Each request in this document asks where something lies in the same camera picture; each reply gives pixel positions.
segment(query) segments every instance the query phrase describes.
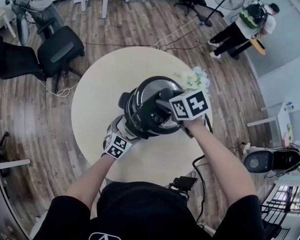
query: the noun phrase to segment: white cable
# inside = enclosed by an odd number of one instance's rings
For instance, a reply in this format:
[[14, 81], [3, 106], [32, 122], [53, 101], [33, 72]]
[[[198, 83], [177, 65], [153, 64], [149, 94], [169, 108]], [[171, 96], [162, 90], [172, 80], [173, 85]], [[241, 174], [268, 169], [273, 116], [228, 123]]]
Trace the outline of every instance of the white cable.
[[190, 24], [191, 22], [193, 22], [194, 20], [196, 20], [198, 17], [193, 18], [192, 20], [190, 20], [187, 24], [183, 25], [182, 27], [180, 27], [179, 29], [177, 29], [176, 31], [172, 32], [171, 34], [167, 35], [165, 38], [162, 38], [161, 40], [159, 40], [158, 42], [156, 42], [154, 45], [152, 46], [156, 46], [157, 44], [159, 44], [161, 41], [167, 39], [168, 37], [170, 37], [171, 35], [173, 35], [174, 33], [176, 33], [177, 31], [181, 30], [182, 28], [184, 28], [186, 25]]
[[53, 95], [55, 95], [55, 96], [57, 96], [57, 97], [62, 97], [62, 98], [67, 97], [67, 96], [70, 94], [71, 89], [75, 88], [75, 87], [79, 84], [79, 83], [77, 83], [77, 84], [75, 84], [74, 86], [72, 86], [71, 88], [67, 87], [67, 88], [65, 88], [65, 89], [58, 90], [57, 93], [55, 94], [54, 92], [50, 91], [50, 90], [48, 89], [48, 87], [47, 87], [43, 82], [41, 82], [41, 80], [39, 80], [39, 81], [40, 81], [40, 83], [47, 89], [47, 91], [48, 91], [49, 93], [51, 93], [51, 94], [53, 94]]

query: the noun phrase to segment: white logo on shirt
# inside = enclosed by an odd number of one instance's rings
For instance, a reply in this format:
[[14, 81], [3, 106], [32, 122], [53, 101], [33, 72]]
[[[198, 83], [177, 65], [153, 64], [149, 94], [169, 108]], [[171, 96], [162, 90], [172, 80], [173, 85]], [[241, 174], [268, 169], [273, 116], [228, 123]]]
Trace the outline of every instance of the white logo on shirt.
[[89, 240], [121, 240], [121, 239], [115, 235], [95, 232], [89, 236]]

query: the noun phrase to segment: wooden floor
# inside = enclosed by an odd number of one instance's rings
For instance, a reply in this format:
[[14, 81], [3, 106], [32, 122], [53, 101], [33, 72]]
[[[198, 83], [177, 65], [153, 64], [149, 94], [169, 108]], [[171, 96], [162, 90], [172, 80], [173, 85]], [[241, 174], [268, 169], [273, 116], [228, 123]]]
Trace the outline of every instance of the wooden floor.
[[[153, 45], [195, 17], [192, 12], [185, 16], [184, 8], [173, 7], [176, 0], [109, 0], [108, 17], [101, 18], [102, 0], [89, 0], [87, 11], [81, 12], [80, 4], [72, 0], [61, 1], [56, 7], [65, 25], [70, 26], [83, 42], [92, 44]], [[203, 15], [210, 9], [199, 8]], [[264, 106], [257, 81], [244, 55], [238, 61], [228, 54], [220, 60], [209, 56], [212, 47], [207, 41], [225, 27], [219, 14], [212, 18], [213, 27], [202, 26], [185, 38], [165, 48], [167, 52], [184, 61], [189, 67], [206, 69], [211, 85], [211, 105], [214, 135], [227, 147], [251, 141], [255, 145], [268, 145], [270, 131], [265, 126], [246, 127], [246, 123], [264, 118], [259, 111]], [[159, 43], [166, 45], [198, 26], [194, 20], [182, 30]], [[0, 32], [4, 40], [18, 44], [7, 30]], [[31, 27], [28, 46], [37, 51], [41, 44], [35, 27]], [[85, 56], [72, 63], [77, 71], [85, 71], [99, 58], [119, 46], [85, 44]], [[79, 79], [69, 74], [60, 82], [71, 87]], [[47, 81], [52, 88], [52, 81]], [[14, 210], [29, 232], [40, 216], [49, 208], [51, 200], [65, 193], [82, 172], [90, 165], [81, 154], [71, 127], [71, 104], [74, 92], [66, 98], [56, 97], [31, 75], [10, 80], [0, 80], [0, 136], [8, 131], [6, 156], [13, 159], [31, 159], [31, 165], [11, 170], [7, 191]], [[232, 149], [240, 157], [238, 149]], [[202, 222], [216, 228], [224, 217], [227, 204], [224, 195], [209, 167], [199, 167], [206, 183], [206, 202]], [[263, 175], [253, 176], [260, 199], [264, 198], [273, 181]], [[195, 217], [199, 214], [202, 185], [198, 181], [190, 193], [188, 206]]]

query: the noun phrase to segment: black t-shirt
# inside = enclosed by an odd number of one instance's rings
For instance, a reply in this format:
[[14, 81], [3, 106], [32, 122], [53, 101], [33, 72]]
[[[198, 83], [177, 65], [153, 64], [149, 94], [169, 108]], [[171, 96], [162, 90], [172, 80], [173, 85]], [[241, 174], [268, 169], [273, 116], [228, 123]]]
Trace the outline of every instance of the black t-shirt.
[[[71, 196], [52, 200], [34, 240], [208, 240], [179, 193], [148, 182], [113, 182], [97, 203], [97, 217]], [[250, 195], [228, 209], [213, 239], [263, 240], [258, 197]]]

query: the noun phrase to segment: fan stand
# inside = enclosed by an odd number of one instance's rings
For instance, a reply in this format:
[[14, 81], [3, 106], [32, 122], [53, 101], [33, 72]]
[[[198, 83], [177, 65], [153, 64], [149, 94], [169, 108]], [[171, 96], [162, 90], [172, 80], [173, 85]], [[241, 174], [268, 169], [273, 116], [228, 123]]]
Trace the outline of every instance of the fan stand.
[[208, 17], [205, 17], [203, 15], [199, 15], [198, 18], [201, 22], [204, 23], [205, 26], [211, 28], [213, 26], [211, 20], [210, 20], [210, 17], [216, 12], [216, 10], [225, 2], [226, 0], [222, 0], [221, 3], [218, 4], [218, 6], [213, 9], [213, 11], [209, 14]]

